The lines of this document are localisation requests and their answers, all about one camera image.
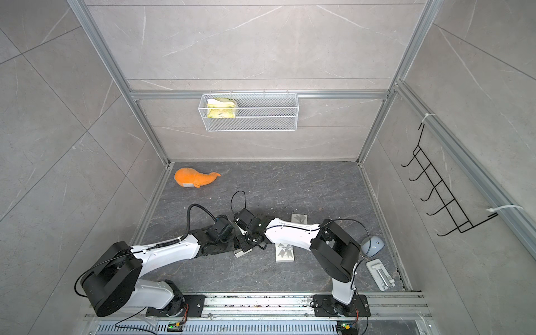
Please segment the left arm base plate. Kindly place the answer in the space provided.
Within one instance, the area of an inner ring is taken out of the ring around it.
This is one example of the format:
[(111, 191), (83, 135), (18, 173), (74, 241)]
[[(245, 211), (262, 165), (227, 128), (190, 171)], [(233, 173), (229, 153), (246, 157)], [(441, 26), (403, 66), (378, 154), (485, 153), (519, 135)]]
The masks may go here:
[(187, 317), (199, 318), (205, 305), (205, 295), (184, 295), (174, 297), (163, 309), (149, 307), (146, 312), (147, 317), (174, 318)]

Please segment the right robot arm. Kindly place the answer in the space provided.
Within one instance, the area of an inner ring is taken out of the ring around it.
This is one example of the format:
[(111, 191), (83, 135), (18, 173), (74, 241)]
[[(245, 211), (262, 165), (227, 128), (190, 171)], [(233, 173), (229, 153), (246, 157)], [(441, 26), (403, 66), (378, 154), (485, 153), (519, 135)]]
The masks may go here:
[(356, 293), (357, 269), (377, 244), (368, 235), (368, 241), (359, 244), (338, 222), (326, 219), (321, 224), (301, 224), (280, 218), (255, 215), (243, 209), (234, 215), (234, 222), (244, 233), (238, 240), (248, 247), (265, 248), (268, 244), (287, 244), (310, 251), (332, 279), (330, 298), (314, 299), (314, 307), (327, 315), (357, 315), (355, 300), (364, 306)]

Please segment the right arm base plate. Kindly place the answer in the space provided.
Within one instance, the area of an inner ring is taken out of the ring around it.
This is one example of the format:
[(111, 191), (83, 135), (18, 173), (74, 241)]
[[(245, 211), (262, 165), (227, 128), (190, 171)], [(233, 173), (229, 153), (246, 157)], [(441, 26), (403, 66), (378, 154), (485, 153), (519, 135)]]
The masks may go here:
[(354, 294), (350, 304), (336, 301), (331, 295), (314, 295), (309, 306), (315, 317), (370, 317), (371, 311), (365, 295)]

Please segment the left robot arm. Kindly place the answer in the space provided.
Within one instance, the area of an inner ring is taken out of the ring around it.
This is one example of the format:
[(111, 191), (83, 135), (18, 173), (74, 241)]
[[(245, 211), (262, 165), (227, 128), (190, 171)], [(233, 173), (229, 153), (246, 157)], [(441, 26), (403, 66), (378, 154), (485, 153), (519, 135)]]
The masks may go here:
[(233, 224), (227, 216), (209, 217), (212, 225), (188, 228), (171, 240), (137, 246), (114, 243), (75, 281), (75, 293), (87, 298), (99, 317), (124, 307), (142, 307), (150, 315), (168, 317), (185, 312), (184, 295), (172, 280), (150, 281), (144, 276), (179, 261), (233, 251)]

